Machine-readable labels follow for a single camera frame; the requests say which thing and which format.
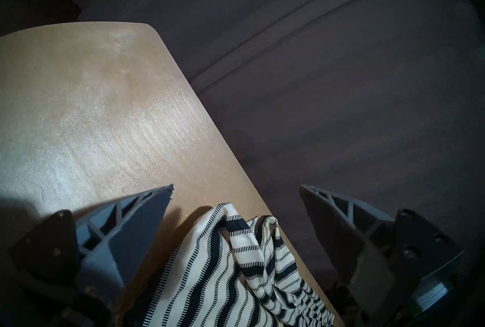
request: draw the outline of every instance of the black and white striped fabric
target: black and white striped fabric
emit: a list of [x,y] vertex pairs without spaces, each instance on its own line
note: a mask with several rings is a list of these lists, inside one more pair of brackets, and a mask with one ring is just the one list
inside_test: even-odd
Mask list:
[[333,323],[333,314],[301,279],[277,220],[260,216],[245,222],[232,204],[220,204],[203,215],[155,280],[139,297],[147,305],[145,311],[131,317],[128,311],[118,325]]

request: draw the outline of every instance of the screw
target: screw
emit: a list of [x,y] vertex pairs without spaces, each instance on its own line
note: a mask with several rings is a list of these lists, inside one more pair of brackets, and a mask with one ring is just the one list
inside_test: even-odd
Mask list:
[[417,249],[413,248],[412,246],[404,247],[403,254],[410,259],[419,258],[419,252],[417,251]]

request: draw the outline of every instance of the fabric fold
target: fabric fold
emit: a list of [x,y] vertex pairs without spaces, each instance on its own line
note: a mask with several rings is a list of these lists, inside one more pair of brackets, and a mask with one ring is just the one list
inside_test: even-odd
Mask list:
[[276,218],[246,222],[229,203],[194,224],[151,283],[138,297],[150,300],[146,314],[132,307],[118,325],[135,325],[130,313],[143,327],[327,327],[334,319],[300,277]]

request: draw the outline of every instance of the wooden table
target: wooden table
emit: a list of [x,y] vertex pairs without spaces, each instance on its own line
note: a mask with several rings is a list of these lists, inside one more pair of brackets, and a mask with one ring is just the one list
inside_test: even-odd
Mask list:
[[[215,205],[230,202],[245,219],[271,214],[149,25],[84,22],[12,33],[0,38],[0,74],[2,208],[85,211],[174,184],[127,299]],[[283,237],[301,276],[335,313]],[[336,325],[343,325],[337,315]]]

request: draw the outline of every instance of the striped cloth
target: striped cloth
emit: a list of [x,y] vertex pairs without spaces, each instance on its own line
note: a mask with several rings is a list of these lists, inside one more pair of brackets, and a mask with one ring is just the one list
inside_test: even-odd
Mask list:
[[259,216],[245,222],[228,203],[196,222],[155,280],[152,290],[145,289],[139,296],[147,308],[131,318],[128,311],[117,325],[317,327],[333,323],[333,314],[300,277],[277,220]]

